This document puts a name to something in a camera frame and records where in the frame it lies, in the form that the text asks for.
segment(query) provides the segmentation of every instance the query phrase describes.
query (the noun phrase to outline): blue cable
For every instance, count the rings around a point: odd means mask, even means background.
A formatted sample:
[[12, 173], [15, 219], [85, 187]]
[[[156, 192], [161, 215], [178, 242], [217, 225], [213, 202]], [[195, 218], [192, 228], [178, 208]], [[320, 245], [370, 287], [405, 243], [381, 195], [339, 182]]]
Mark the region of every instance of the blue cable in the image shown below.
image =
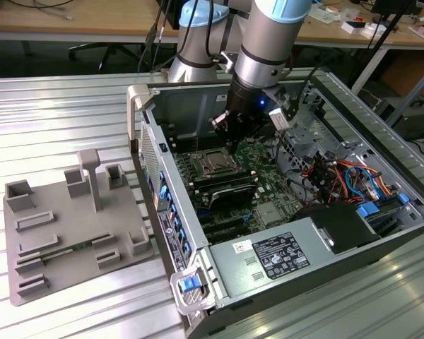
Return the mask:
[[352, 168], [353, 168], [353, 167], [350, 167], [349, 169], [347, 169], [347, 172], [346, 172], [346, 185], [347, 185], [348, 189], [350, 189], [353, 193], [355, 193], [355, 194], [359, 195], [361, 198], [363, 198], [363, 201], [364, 201], [364, 202], [366, 202], [366, 197], [364, 196], [364, 194], [363, 194], [363, 193], [361, 193], [361, 192], [359, 192], [359, 191], [357, 191], [356, 189], [354, 189], [354, 188], [352, 187], [351, 183], [350, 183], [350, 182], [349, 182], [349, 180], [348, 180], [348, 174], [349, 174], [349, 172], [350, 172], [350, 170], [351, 170]]
[[359, 170], [361, 170], [361, 172], [363, 172], [363, 173], [365, 173], [366, 175], [367, 175], [367, 177], [369, 178], [369, 180], [370, 180], [370, 183], [372, 184], [372, 186], [374, 187], [374, 189], [375, 189], [375, 191], [377, 192], [377, 194], [379, 195], [379, 196], [382, 196], [382, 197], [386, 197], [386, 195], [383, 193], [383, 191], [376, 185], [376, 183], [375, 183], [375, 181], [374, 181], [374, 178], [372, 178], [372, 175], [370, 175], [370, 173], [369, 173], [369, 171], [367, 170], [367, 169], [365, 169], [365, 168], [362, 168], [362, 167], [360, 167], [360, 166], [353, 166], [353, 167], [350, 167], [349, 169], [347, 169], [347, 172], [346, 172], [346, 184], [347, 184], [347, 187], [353, 192], [353, 193], [355, 193], [355, 194], [357, 194], [357, 195], [359, 195], [361, 198], [363, 198], [363, 200], [364, 201], [366, 201], [366, 198], [365, 198], [365, 196], [361, 193], [361, 192], [359, 192], [359, 191], [357, 191], [357, 190], [355, 190], [353, 187], [352, 187], [352, 185], [351, 185], [351, 183], [349, 182], [349, 180], [348, 180], [348, 174], [350, 173], [350, 170], [351, 169], [353, 169], [353, 168], [358, 168]]

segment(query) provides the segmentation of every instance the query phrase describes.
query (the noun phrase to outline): office chair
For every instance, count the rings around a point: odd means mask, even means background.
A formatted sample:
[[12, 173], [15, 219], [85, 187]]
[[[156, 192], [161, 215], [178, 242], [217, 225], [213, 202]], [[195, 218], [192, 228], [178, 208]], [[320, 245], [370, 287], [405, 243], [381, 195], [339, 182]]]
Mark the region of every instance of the office chair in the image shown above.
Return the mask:
[[124, 45], [125, 44], [116, 42], [93, 42], [90, 44], [81, 44], [79, 46], [69, 48], [69, 60], [77, 60], [76, 52], [78, 51], [106, 47], [107, 50], [105, 51], [104, 57], [102, 58], [102, 61], [99, 64], [99, 71], [104, 71], [110, 55], [115, 55], [117, 51], [120, 51], [125, 55], [131, 57], [133, 60], [139, 62], [140, 56], [128, 50]]

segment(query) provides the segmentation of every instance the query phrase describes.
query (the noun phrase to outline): white sticker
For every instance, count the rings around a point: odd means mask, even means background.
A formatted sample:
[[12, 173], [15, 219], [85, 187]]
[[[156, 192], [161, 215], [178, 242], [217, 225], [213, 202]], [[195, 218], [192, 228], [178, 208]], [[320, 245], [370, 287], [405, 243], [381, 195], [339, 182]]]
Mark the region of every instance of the white sticker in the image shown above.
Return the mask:
[[232, 247], [234, 247], [235, 253], [242, 253], [253, 249], [252, 241], [249, 239], [243, 242], [236, 242], [235, 244], [232, 244]]
[[217, 102], [223, 102], [223, 101], [227, 101], [227, 100], [228, 100], [227, 95], [217, 95]]

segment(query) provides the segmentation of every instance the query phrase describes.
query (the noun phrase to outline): metal handle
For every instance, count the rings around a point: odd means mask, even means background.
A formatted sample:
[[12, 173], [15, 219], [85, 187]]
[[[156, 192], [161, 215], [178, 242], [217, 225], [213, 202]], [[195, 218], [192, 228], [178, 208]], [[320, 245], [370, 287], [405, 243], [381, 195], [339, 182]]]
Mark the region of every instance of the metal handle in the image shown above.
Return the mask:
[[184, 297], [182, 296], [182, 293], [179, 290], [179, 282], [185, 278], [189, 278], [198, 274], [200, 274], [200, 269], [196, 266], [190, 266], [183, 271], [176, 272], [171, 275], [170, 285], [171, 285], [172, 293], [175, 296], [177, 309], [179, 313], [181, 313], [183, 316], [186, 316], [188, 314], [191, 314], [197, 311], [210, 309], [212, 306], [216, 304], [216, 301], [210, 291], [206, 293], [203, 299], [197, 302], [192, 302], [191, 304], [187, 304], [185, 302]]
[[135, 140], [135, 112], [147, 108], [151, 98], [147, 85], [132, 85], [127, 88], [127, 133], [130, 141]]

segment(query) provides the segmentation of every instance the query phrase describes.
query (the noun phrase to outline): desk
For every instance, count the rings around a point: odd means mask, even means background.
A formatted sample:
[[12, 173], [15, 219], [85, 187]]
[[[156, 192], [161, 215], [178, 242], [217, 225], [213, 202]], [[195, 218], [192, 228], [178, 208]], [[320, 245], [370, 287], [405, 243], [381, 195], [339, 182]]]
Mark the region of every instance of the desk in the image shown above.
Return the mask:
[[[66, 7], [74, 20], [64, 20], [36, 9], [2, 1], [0, 40], [144, 42], [158, 11], [155, 0], [75, 0]], [[371, 21], [374, 15], [348, 0], [335, 7], [358, 8], [365, 21]], [[354, 92], [364, 86], [390, 49], [424, 50], [424, 40], [409, 31], [408, 26], [399, 24], [399, 30], [388, 37], [353, 86]], [[163, 41], [177, 42], [177, 31], [169, 24]], [[368, 43], [369, 40], [365, 37], [350, 35], [342, 30], [340, 23], [326, 25], [309, 16], [306, 17], [296, 41], [299, 45], [352, 49], [365, 49]]]
[[[310, 71], [294, 69], [292, 77]], [[163, 78], [147, 74], [0, 79], [0, 339], [185, 339], [159, 255], [20, 307], [8, 300], [4, 183], [59, 182], [65, 169], [78, 164], [78, 150], [97, 148], [109, 163], [121, 164], [144, 210], [127, 145], [126, 89], [157, 82]], [[396, 154], [413, 147], [389, 146]], [[147, 228], [151, 234], [151, 225]], [[424, 235], [209, 339], [412, 338], [413, 333], [424, 338]]]

